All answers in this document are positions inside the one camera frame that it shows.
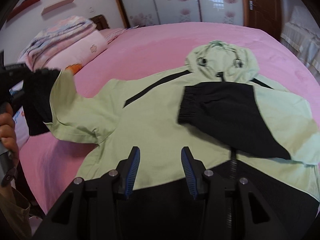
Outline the person's left hand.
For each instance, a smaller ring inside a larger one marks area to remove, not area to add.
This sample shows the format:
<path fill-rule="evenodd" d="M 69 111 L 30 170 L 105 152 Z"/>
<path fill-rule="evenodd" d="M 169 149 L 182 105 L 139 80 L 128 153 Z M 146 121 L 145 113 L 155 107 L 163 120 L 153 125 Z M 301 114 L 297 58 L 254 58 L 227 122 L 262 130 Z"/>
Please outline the person's left hand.
<path fill-rule="evenodd" d="M 1 114 L 1 142 L 12 153 L 12 161 L 15 166 L 19 162 L 19 149 L 15 133 L 15 122 L 12 118 L 12 107 L 6 103 L 5 111 Z"/>

